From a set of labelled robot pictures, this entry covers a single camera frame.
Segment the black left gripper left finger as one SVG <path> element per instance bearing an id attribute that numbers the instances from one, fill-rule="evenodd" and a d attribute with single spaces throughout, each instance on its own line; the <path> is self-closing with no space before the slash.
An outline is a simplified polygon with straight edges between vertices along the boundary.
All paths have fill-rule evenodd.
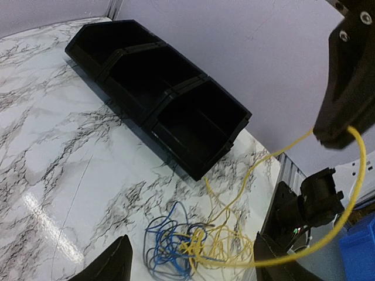
<path id="1" fill-rule="evenodd" d="M 131 266 L 132 246 L 128 235 L 123 235 L 70 281 L 129 281 Z"/>

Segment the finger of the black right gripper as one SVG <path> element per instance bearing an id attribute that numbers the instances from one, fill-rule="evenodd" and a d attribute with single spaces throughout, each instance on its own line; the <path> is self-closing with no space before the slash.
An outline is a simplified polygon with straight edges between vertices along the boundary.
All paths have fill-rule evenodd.
<path id="1" fill-rule="evenodd" d="M 313 133 L 328 149 L 354 141 L 347 127 L 374 125 L 374 25 L 343 21 L 329 36 L 328 85 Z"/>

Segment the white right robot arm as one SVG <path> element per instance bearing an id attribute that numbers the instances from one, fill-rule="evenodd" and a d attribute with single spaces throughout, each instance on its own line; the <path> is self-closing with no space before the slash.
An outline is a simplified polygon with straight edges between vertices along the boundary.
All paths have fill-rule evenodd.
<path id="1" fill-rule="evenodd" d="M 374 23 L 344 19 L 329 36 L 328 86 L 314 125 L 317 140 L 328 149 L 341 150 L 354 141 L 349 126 L 364 133 L 374 125 Z M 336 191 L 333 174 L 326 168 L 301 184 L 296 195 L 280 182 L 262 231 L 257 234 L 255 257 L 281 256 L 304 234 L 331 222 L 344 212 L 344 195 Z"/>

